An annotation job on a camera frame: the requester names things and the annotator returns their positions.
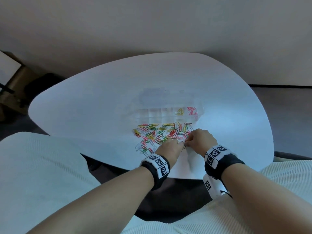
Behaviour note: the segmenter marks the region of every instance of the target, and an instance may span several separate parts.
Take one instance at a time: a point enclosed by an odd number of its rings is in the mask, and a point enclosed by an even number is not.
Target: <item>tabletop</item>
[[[135,149],[142,139],[133,134],[138,125],[129,112],[151,90],[196,94],[204,114],[193,129],[208,130],[257,171],[273,161],[270,123],[255,93],[234,71],[198,53],[147,54],[94,67],[38,95],[29,116],[86,156],[131,170],[145,155]],[[203,158],[187,148],[169,177],[202,179],[204,174]]]

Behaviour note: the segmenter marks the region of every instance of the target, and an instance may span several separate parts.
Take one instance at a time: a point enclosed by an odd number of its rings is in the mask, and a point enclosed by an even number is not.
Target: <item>white pants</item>
[[[312,161],[272,163],[261,173],[312,203]],[[98,185],[79,150],[67,140],[27,132],[9,136],[0,142],[0,233],[25,234]],[[128,233],[251,230],[233,200],[223,195],[172,224],[145,222],[134,216],[123,231]]]

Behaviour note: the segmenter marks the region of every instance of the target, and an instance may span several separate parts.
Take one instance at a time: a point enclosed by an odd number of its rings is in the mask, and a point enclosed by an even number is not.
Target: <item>person's left arm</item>
[[[168,139],[155,153],[164,156],[172,168],[183,147],[183,142]],[[120,233],[153,186],[151,172],[138,167],[64,206],[27,234]]]

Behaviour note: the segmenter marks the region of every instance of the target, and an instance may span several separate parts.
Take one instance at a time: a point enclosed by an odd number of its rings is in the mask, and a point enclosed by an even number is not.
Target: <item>baseboard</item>
[[[312,89],[307,85],[249,85],[252,88],[291,88],[291,89]]]

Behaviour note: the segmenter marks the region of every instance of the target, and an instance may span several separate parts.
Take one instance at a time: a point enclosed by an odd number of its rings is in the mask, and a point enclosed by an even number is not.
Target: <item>forearm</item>
[[[64,206],[28,234],[120,233],[153,186],[151,172],[138,167]]]
[[[312,206],[243,164],[229,166],[222,180],[255,233],[312,233]]]

